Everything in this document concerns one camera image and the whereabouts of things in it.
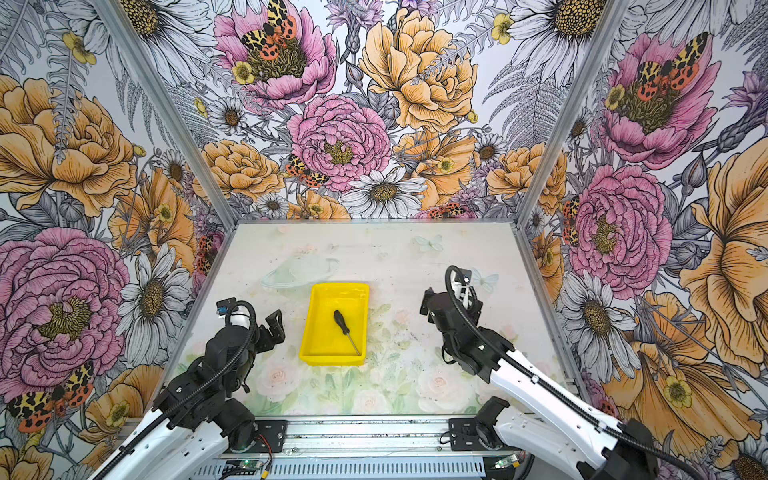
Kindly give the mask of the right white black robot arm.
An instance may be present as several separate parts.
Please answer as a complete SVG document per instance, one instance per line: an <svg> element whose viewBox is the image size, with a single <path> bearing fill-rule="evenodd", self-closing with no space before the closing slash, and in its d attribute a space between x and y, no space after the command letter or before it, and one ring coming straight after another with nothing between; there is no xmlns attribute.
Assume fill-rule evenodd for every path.
<svg viewBox="0 0 768 480"><path fill-rule="evenodd" d="M444 291L427 289L422 299L421 315L442 336L443 361L536 415L525 420L508 401L491 397L474 417L482 446L524 450L572 479L655 479L662 463L701 478L693 466L657 448L641 422L623 423L590 406L552 381L505 337L480 326L483 303L470 278L470 271L451 265L444 273Z"/></svg>

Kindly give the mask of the black handled screwdriver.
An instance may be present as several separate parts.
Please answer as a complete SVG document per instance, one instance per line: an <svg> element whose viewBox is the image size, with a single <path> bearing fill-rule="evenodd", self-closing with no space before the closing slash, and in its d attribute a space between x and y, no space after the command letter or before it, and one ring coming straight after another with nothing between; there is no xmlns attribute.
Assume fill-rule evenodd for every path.
<svg viewBox="0 0 768 480"><path fill-rule="evenodd" d="M348 325L346 323L346 320L345 320L345 317L343 316L343 314L339 310L335 310L334 313L333 313L333 318L334 318L334 321L335 321L336 325L341 330L342 334L348 339L348 341L349 341L350 345L352 346L355 354L356 355L360 355L360 350L359 350L359 348L357 347L357 345L355 344L355 342L354 342L354 340L352 338L351 331L350 331L350 329L349 329L349 327L348 327Z"/></svg>

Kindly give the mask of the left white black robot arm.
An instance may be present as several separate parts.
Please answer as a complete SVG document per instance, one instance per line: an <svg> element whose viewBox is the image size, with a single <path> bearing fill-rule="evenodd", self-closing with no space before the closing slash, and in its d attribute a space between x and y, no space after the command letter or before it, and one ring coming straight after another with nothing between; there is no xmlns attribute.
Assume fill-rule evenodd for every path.
<svg viewBox="0 0 768 480"><path fill-rule="evenodd" d="M263 323L245 300L216 304L223 327L202 356L156 396L137 428L94 473L95 479L190 479L224 453L264 454L266 460L230 468L230 474L266 476L283 449L287 423L259 421L235 398L258 355L286 339L282 312Z"/></svg>

